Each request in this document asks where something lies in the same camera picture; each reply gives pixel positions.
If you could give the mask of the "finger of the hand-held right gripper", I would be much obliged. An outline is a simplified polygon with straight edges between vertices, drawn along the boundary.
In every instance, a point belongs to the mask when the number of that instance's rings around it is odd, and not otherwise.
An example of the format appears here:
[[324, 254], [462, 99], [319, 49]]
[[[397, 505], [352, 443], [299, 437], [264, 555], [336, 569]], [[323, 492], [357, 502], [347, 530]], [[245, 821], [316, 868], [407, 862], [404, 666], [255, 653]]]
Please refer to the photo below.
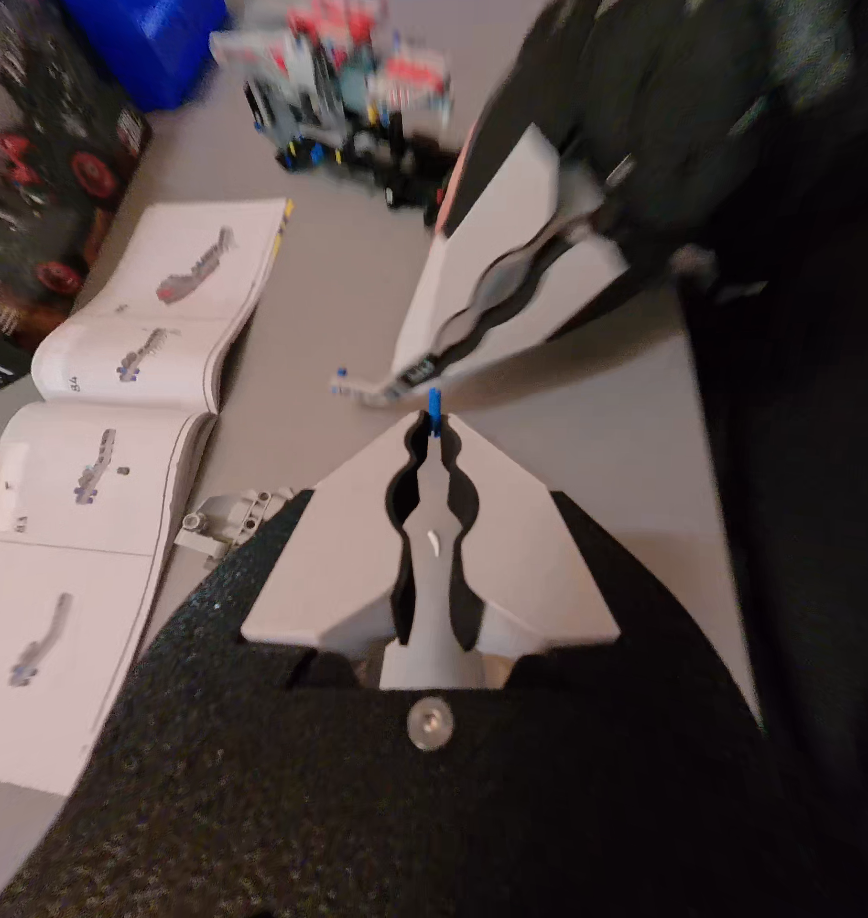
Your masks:
[[[586, 168], [529, 127], [457, 230], [585, 230]], [[586, 307], [547, 341], [586, 322]]]
[[394, 399], [547, 341], [626, 271], [590, 229], [436, 234], [394, 347]]

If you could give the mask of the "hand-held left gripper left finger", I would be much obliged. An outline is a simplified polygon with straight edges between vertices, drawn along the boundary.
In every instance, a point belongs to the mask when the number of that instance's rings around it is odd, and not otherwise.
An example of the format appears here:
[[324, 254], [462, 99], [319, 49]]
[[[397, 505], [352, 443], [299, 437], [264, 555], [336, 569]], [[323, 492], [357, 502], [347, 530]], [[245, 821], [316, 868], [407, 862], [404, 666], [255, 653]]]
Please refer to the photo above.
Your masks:
[[405, 522], [430, 433], [429, 413], [411, 412], [315, 486], [241, 626], [247, 641], [352, 661], [408, 645], [417, 585]]

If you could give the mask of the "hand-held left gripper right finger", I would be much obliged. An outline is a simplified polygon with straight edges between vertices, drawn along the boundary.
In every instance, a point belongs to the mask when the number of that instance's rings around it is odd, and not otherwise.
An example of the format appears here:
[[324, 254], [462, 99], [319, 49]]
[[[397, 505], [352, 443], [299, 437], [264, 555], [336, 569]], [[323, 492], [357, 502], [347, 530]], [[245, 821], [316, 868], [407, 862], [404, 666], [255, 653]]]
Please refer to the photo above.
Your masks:
[[441, 419], [451, 629], [464, 651], [518, 660], [607, 645], [620, 628], [553, 493], [457, 415]]

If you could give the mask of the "grey bent brick beam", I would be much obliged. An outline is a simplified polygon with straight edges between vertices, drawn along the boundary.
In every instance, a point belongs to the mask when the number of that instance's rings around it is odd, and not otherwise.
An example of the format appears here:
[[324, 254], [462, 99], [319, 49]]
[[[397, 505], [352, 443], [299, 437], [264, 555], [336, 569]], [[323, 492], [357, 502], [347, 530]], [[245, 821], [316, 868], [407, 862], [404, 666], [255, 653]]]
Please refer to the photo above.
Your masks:
[[435, 373], [432, 365], [423, 362], [377, 383], [371, 383], [352, 374], [345, 378], [336, 378], [335, 373], [329, 380], [329, 389], [337, 396], [355, 399], [369, 407], [386, 407], [401, 402], [433, 378]]

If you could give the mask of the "grey brick assembly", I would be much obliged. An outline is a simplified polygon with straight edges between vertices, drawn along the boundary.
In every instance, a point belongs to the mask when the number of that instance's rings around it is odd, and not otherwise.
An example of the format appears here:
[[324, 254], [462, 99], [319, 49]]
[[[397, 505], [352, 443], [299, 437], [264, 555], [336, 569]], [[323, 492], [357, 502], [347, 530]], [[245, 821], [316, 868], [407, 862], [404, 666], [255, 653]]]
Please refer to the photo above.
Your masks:
[[294, 496], [291, 488], [250, 488], [205, 499], [184, 516], [174, 546], [199, 556], [210, 572], [248, 543]]

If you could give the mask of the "brick toy vehicle model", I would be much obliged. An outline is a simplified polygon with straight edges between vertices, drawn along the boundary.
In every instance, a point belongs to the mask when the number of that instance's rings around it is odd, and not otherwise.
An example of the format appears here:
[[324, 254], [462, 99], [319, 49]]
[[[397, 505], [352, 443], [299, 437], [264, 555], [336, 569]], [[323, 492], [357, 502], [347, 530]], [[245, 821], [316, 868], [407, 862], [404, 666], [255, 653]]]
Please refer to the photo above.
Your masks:
[[406, 133], [406, 114], [453, 109], [445, 57], [382, 34], [387, 2], [258, 2], [210, 33], [219, 67], [237, 75], [254, 126], [295, 174], [323, 168], [366, 181], [391, 210], [419, 209], [433, 228], [457, 151]]

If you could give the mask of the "person's torso in black hoodie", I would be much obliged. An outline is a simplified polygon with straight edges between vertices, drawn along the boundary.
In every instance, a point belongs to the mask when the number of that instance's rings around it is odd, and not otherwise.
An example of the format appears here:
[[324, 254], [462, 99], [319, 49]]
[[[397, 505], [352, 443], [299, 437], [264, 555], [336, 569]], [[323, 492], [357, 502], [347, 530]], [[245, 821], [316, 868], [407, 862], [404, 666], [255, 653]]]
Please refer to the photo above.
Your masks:
[[853, 73], [772, 116], [761, 163], [705, 227], [719, 276], [682, 286], [769, 737], [818, 799], [868, 916], [868, 2], [841, 2]]

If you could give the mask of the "open instruction booklet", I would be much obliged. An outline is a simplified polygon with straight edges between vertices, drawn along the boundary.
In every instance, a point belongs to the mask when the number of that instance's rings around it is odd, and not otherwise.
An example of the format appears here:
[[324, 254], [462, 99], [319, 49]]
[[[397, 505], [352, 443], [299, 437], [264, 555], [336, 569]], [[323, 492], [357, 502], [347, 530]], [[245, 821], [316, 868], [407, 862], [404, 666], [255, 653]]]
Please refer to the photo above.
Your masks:
[[288, 198], [160, 203], [0, 437], [0, 783], [65, 797], [137, 654]]

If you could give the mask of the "blue plastic bin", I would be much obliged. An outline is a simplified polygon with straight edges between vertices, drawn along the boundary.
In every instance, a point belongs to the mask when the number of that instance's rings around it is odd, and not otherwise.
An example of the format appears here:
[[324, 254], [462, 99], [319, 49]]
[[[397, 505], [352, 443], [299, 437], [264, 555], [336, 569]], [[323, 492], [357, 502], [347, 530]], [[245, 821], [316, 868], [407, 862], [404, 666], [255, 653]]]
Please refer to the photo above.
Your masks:
[[183, 105], [211, 61], [225, 1], [63, 1], [120, 86], [143, 111]]

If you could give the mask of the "black toy set box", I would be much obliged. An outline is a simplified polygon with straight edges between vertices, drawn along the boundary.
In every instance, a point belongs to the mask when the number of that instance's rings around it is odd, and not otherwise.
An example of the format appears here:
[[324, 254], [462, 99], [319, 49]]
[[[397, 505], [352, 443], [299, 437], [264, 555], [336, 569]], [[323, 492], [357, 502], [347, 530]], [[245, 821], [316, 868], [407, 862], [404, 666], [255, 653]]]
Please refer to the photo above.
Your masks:
[[151, 135], [59, 2], [0, 1], [0, 391], [72, 312]]

